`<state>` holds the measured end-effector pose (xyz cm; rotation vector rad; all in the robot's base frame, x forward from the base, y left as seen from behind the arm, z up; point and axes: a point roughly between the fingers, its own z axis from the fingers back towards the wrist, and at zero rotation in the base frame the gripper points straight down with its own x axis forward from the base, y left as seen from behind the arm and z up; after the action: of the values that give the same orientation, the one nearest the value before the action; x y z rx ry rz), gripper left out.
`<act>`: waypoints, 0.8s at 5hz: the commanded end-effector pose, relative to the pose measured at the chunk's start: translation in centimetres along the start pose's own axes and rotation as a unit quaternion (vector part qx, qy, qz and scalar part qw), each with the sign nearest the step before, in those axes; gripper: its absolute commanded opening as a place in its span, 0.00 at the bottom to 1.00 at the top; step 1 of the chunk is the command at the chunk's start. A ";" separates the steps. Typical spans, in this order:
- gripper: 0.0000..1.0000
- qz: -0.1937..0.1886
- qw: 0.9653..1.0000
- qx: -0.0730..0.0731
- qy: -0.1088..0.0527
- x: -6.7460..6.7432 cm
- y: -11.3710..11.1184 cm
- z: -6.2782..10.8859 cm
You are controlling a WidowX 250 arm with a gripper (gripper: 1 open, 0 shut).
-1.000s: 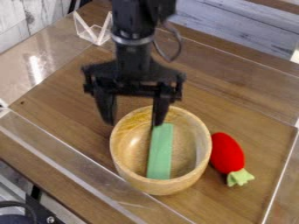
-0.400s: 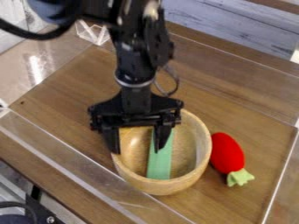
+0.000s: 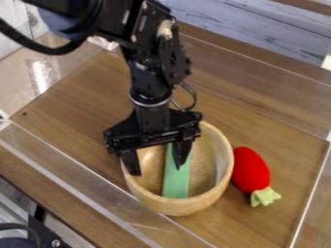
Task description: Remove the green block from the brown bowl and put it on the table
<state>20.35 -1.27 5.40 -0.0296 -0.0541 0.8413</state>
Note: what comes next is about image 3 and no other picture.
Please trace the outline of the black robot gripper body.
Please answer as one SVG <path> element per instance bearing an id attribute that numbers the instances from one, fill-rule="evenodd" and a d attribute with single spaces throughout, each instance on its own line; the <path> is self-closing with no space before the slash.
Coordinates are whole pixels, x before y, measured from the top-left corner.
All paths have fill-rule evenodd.
<path id="1" fill-rule="evenodd" d="M 168 105 L 135 106 L 129 116 L 102 131 L 106 150 L 119 154 L 176 140 L 194 141 L 201 117 L 197 111 L 177 110 Z"/>

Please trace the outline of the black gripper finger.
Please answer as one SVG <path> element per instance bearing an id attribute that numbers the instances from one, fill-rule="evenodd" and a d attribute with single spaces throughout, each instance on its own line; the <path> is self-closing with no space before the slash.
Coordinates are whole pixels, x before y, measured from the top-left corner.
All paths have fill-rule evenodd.
<path id="1" fill-rule="evenodd" d="M 172 143 L 172 155 L 176 169 L 186 162 L 186 157 L 192 148 L 192 140 L 176 140 Z"/>
<path id="2" fill-rule="evenodd" d="M 119 158 L 130 175 L 139 176 L 139 160 L 135 150 L 123 150 L 119 152 Z"/>

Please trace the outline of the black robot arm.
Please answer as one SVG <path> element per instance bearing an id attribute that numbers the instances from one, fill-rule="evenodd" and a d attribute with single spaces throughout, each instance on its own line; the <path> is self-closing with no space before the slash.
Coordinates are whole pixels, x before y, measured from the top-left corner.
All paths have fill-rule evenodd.
<path id="1" fill-rule="evenodd" d="M 158 144 L 173 145 L 174 165 L 181 166 L 198 137 L 201 114 L 172 100 L 174 88 L 186 87 L 190 60 L 170 10 L 157 0 L 21 1 L 37 7 L 49 29 L 69 39 L 63 46 L 33 44 L 31 49 L 61 55 L 90 36 L 119 46 L 129 69 L 134 109 L 119 123 L 103 130 L 102 138 L 127 173 L 141 173 L 137 150 Z"/>

